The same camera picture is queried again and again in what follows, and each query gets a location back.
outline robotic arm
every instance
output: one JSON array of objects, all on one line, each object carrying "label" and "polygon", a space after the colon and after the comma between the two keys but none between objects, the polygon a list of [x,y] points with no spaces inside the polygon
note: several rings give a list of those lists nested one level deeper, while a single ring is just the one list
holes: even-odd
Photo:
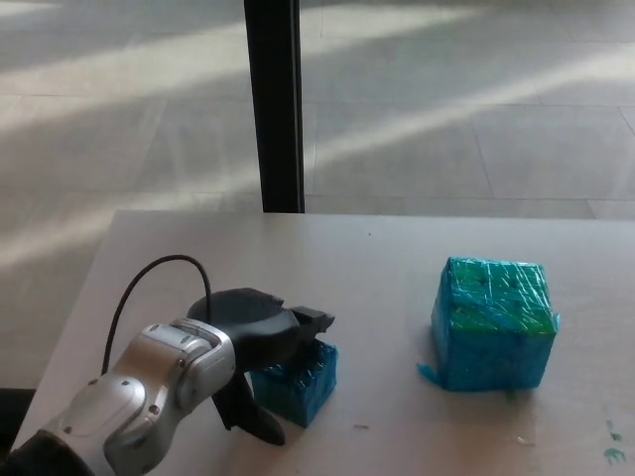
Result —
[{"label": "robotic arm", "polygon": [[214,293],[211,303],[211,319],[202,299],[187,318],[143,329],[109,372],[10,455],[0,474],[146,474],[167,454],[181,420],[209,397],[227,429],[237,425],[284,444],[244,373],[292,358],[333,317],[286,309],[281,299],[249,289]]}]

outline blue cube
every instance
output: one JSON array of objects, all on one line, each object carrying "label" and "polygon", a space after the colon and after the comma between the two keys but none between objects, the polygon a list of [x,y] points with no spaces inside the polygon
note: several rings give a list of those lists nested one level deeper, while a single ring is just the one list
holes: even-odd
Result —
[{"label": "blue cube", "polygon": [[251,372],[254,399],[306,428],[335,388],[336,365],[337,349],[314,340],[292,361]]},{"label": "blue cube", "polygon": [[459,392],[532,389],[558,332],[545,271],[450,258],[433,310],[438,383]]}]

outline floor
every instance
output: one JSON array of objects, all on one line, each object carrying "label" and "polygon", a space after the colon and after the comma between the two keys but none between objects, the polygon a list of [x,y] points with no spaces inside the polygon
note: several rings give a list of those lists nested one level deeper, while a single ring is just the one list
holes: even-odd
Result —
[{"label": "floor", "polygon": [[[302,5],[310,212],[635,218],[635,0]],[[260,209],[241,2],[0,0],[0,387],[125,207]]]}]

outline black cable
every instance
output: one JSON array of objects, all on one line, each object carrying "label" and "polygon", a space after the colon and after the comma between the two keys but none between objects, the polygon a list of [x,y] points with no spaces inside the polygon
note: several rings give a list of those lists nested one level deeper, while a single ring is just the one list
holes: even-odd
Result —
[{"label": "black cable", "polygon": [[117,330],[117,324],[119,323],[119,317],[121,316],[121,312],[123,311],[124,305],[126,305],[126,301],[128,297],[134,290],[135,286],[141,281],[141,279],[148,274],[153,268],[161,265],[162,263],[166,263],[168,261],[187,261],[192,263],[198,269],[200,276],[202,277],[202,282],[205,286],[205,309],[207,311],[207,317],[211,317],[211,285],[209,284],[209,277],[207,276],[207,272],[205,268],[195,260],[193,257],[188,255],[169,255],[164,256],[163,258],[159,258],[158,260],[153,261],[148,266],[146,266],[143,270],[137,273],[137,276],[130,282],[128,288],[124,292],[121,300],[119,301],[119,305],[117,305],[117,310],[115,310],[115,314],[112,316],[112,322],[110,324],[110,330],[108,331],[108,340],[106,340],[106,349],[103,353],[103,364],[101,364],[101,375],[108,372],[108,365],[110,364],[110,351],[112,349],[112,342],[115,339],[115,331]]}]

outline tabletop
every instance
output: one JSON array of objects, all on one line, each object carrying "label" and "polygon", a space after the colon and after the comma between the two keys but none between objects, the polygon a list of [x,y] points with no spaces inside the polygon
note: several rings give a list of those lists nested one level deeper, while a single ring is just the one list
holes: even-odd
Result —
[{"label": "tabletop", "polygon": [[[153,475],[635,474],[635,223],[122,211],[95,257],[18,435],[21,444],[99,373],[110,319],[155,258],[198,258],[218,290],[252,287],[336,316],[338,385],[284,447],[226,431],[211,401]],[[448,256],[542,263],[562,316],[534,392],[452,394],[425,381]],[[187,263],[142,280],[113,361],[144,326],[183,317],[203,289]]]}]

